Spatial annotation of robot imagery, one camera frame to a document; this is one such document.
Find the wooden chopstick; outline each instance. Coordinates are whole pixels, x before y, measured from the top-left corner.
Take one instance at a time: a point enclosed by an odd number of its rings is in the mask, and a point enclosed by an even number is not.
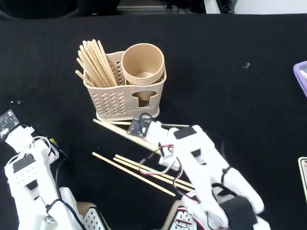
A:
[[[95,39],[92,40],[91,46],[92,46],[93,50],[96,52],[97,59],[98,59],[100,65],[102,66],[103,70],[105,71],[105,74],[110,79],[110,81],[113,83],[114,86],[119,85],[119,82],[117,82],[116,79],[115,79],[115,76],[114,76],[112,69],[109,65],[109,61],[108,61],[107,57],[106,57],[106,61],[105,61],[105,58],[103,57],[103,54],[102,54],[101,50],[99,49],[98,44],[97,44]]]
[[[135,166],[137,166],[137,167],[140,165],[140,164],[137,163],[137,162],[134,162],[134,161],[132,161],[132,160],[130,160],[130,159],[128,159],[128,158],[122,157],[122,156],[117,155],[117,154],[115,155],[115,157],[116,157],[116,158],[119,158],[119,159],[121,159],[121,160],[123,160],[123,161],[126,161],[126,162],[128,162],[128,163],[130,163],[130,164],[133,164],[133,165],[135,165]],[[147,167],[147,166],[145,166],[145,165],[142,165],[142,166],[141,166],[141,169],[145,169],[145,170],[148,170],[148,171],[152,171],[152,172],[154,172],[154,173],[158,173],[157,170],[152,169],[152,168],[149,168],[149,167]],[[161,176],[163,176],[163,177],[165,177],[165,178],[167,178],[167,179],[170,179],[170,180],[174,180],[174,177],[173,177],[173,176],[170,176],[170,175],[167,175],[167,174],[163,174],[163,175],[161,175]],[[180,180],[180,179],[177,179],[176,181],[177,181],[178,183],[181,183],[181,184],[184,184],[184,185],[189,186],[189,187],[191,187],[191,188],[194,188],[194,186],[193,186],[191,183],[188,183],[188,182],[186,182],[186,181],[183,181],[183,180]]]
[[[94,87],[94,85],[91,83],[90,80],[88,80],[85,76],[83,76],[83,74],[81,74],[80,71],[76,70],[75,72],[82,80],[84,80],[86,82],[86,84],[88,84],[89,86]]]
[[[83,69],[85,70],[85,72],[88,73],[88,75],[91,77],[91,79],[93,80],[94,84],[96,87],[102,87],[102,83],[99,80],[99,78],[96,76],[96,74],[94,73],[94,71],[92,70],[90,64],[88,63],[88,61],[86,60],[84,54],[81,51],[78,51],[78,55],[80,58],[77,58],[78,63],[83,67]]]
[[[95,153],[95,152],[93,152],[92,154],[93,154],[95,157],[97,157],[97,158],[99,158],[99,159],[101,159],[101,160],[103,160],[103,161],[105,161],[105,162],[107,162],[107,163],[113,165],[114,167],[116,167],[116,168],[118,168],[118,169],[121,169],[122,171],[124,171],[124,172],[126,172],[126,173],[128,173],[128,174],[130,174],[130,175],[132,175],[132,176],[134,176],[134,177],[136,177],[136,178],[138,178],[138,179],[140,179],[141,181],[144,181],[144,182],[150,184],[151,186],[153,186],[153,187],[155,187],[155,188],[157,188],[157,189],[159,189],[159,190],[161,190],[161,191],[163,191],[163,192],[165,192],[165,193],[167,193],[167,194],[169,194],[169,195],[171,195],[171,196],[176,196],[175,193],[172,193],[171,191],[169,191],[169,190],[167,190],[167,189],[161,187],[160,185],[155,184],[154,182],[152,182],[152,181],[150,181],[150,180],[147,180],[147,179],[145,179],[144,177],[141,177],[140,175],[138,175],[138,174],[136,174],[136,173],[134,173],[134,172],[132,172],[132,171],[130,171],[130,170],[128,170],[128,169],[122,167],[122,166],[120,166],[119,164],[116,164],[116,163],[114,163],[113,161],[110,161],[109,159],[107,159],[107,158],[105,158],[105,157],[103,157],[103,156],[101,156],[101,155],[99,155],[99,154],[97,154],[97,153]]]
[[[134,166],[133,164],[130,164],[130,163],[125,162],[125,161],[122,161],[122,160],[120,160],[120,159],[118,159],[118,158],[113,158],[113,160],[114,160],[114,161],[117,161],[117,162],[119,162],[119,163],[121,163],[121,164],[123,164],[123,165],[126,165],[126,166],[128,166],[128,167],[130,167],[130,168],[132,168],[132,169],[135,169],[135,170],[138,170],[138,169],[139,169],[137,166]],[[156,178],[156,179],[158,179],[158,180],[164,181],[164,182],[166,182],[166,183],[168,183],[168,184],[173,184],[173,181],[168,180],[168,179],[166,179],[166,178],[164,178],[164,177],[162,177],[162,176],[160,176],[160,175],[150,175],[150,176],[152,176],[152,177],[154,177],[154,178]],[[182,189],[188,191],[188,192],[194,191],[193,189],[191,189],[191,188],[189,188],[189,187],[186,187],[186,186],[184,186],[184,185],[182,185],[182,184],[175,183],[175,185],[176,185],[177,187],[179,187],[179,188],[182,188]]]
[[[110,124],[108,123],[107,121],[98,121],[97,119],[93,119],[94,122],[96,122],[97,124],[121,135],[122,137],[125,137],[131,141],[133,141],[134,143],[138,144],[138,145],[141,145],[143,146],[144,148],[147,148],[149,149],[150,151],[155,151],[157,154],[160,154],[161,155],[161,152],[160,151],[156,151],[157,150],[157,146],[147,142],[146,140],[142,139],[142,138],[138,138],[138,137],[135,137],[135,136],[131,136],[131,135],[128,135],[127,134],[127,131],[120,128],[120,127],[117,127],[113,124]]]
[[[119,85],[100,41],[82,41],[77,59],[95,87],[114,87]]]
[[[93,63],[92,60],[90,59],[89,55],[86,53],[86,51],[85,51],[85,49],[84,49],[83,46],[80,46],[80,50],[81,50],[80,52],[84,55],[84,58],[83,58],[83,59],[86,60],[87,63],[90,65],[92,71],[95,73],[95,76],[100,80],[100,82],[103,84],[104,87],[109,87],[110,85],[108,84],[108,82],[107,82],[105,79],[103,79],[103,78],[100,76],[100,74],[98,73],[98,71],[97,71],[97,69],[96,69],[94,63]]]
[[[129,121],[108,121],[108,123],[114,124],[114,125],[124,125],[124,126],[131,125],[131,122],[129,122]],[[178,124],[162,124],[162,126],[166,126],[166,127],[189,127],[189,125],[178,125]]]

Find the stack of paper cups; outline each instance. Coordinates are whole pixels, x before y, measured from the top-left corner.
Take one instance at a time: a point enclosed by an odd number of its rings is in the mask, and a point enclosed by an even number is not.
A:
[[[121,58],[122,71],[131,85],[151,85],[158,82],[165,70],[164,56],[161,50],[147,43],[129,47]],[[139,92],[141,100],[149,100],[149,92]]]

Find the black tablecloth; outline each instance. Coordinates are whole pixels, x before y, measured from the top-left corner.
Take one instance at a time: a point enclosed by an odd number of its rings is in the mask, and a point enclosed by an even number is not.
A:
[[[82,40],[101,39],[109,53],[153,43],[168,75],[158,120],[222,136],[227,160],[262,197],[272,229],[301,229],[307,218],[297,158],[306,156],[307,100],[292,68],[307,59],[306,21],[307,15],[165,15],[0,22],[0,114],[11,108],[56,139],[70,156],[60,186],[97,204],[113,229],[160,228],[175,199],[91,155],[139,161],[148,151],[93,123],[94,106],[74,74]],[[0,144],[0,168],[12,154]],[[0,213],[1,229],[17,229],[3,170]]]

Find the purple container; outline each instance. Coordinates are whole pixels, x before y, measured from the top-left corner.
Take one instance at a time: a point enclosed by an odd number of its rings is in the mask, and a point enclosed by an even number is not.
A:
[[[307,97],[307,61],[294,65],[293,72],[302,90],[304,91],[305,96]]]

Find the plastic basket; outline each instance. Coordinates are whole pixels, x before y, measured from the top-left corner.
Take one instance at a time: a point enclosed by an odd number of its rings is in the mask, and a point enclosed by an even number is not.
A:
[[[83,82],[96,108],[97,119],[106,121],[131,120],[141,113],[149,113],[153,117],[157,117],[160,113],[159,103],[166,80],[166,70],[155,84],[147,86],[125,85],[127,82],[121,67],[123,54],[124,51],[107,54],[111,69],[115,77],[118,77],[119,86],[97,88]],[[153,91],[154,95],[148,101],[141,100],[137,93],[143,91]]]

